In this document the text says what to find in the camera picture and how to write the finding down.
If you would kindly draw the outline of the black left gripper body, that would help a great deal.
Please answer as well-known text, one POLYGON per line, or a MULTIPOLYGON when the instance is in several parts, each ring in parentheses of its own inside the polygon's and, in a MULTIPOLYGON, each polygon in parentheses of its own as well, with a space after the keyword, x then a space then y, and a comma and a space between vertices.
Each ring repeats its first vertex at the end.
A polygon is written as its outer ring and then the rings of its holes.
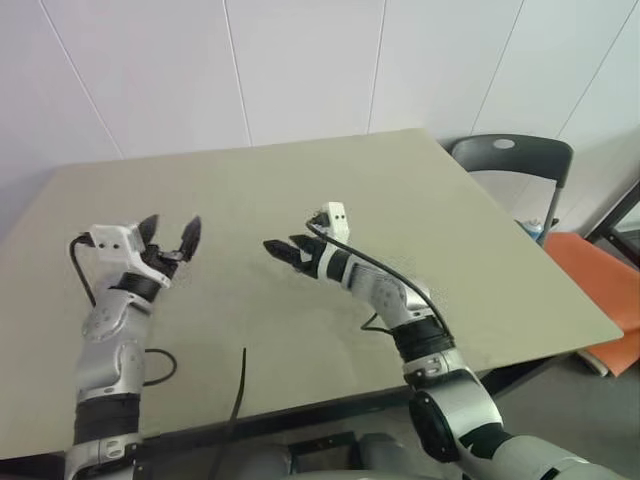
POLYGON ((173 276, 179 263, 183 260, 180 251, 162 251, 156 244, 149 244, 141 253, 142 261, 155 271, 165 276, 173 276))

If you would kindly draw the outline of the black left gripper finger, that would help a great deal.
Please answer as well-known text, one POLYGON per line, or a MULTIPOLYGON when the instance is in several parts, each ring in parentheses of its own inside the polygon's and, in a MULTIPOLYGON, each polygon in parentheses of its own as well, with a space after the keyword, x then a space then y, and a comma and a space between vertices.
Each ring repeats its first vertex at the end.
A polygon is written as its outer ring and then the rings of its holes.
POLYGON ((191 261, 201 238, 201 218, 196 215, 184 228, 179 253, 182 261, 191 261))
POLYGON ((144 246, 149 245, 152 241, 156 233, 158 220, 159 215, 153 214, 138 223, 137 229, 144 246))

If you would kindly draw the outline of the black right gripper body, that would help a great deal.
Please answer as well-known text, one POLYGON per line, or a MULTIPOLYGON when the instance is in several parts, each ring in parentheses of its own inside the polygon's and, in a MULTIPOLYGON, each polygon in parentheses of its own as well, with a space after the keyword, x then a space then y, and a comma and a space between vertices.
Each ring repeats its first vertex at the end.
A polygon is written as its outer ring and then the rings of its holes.
POLYGON ((313 278, 319 278, 320 260, 326 250, 326 243, 321 241, 321 248, 318 251, 301 251, 303 263, 296 268, 300 273, 313 278))

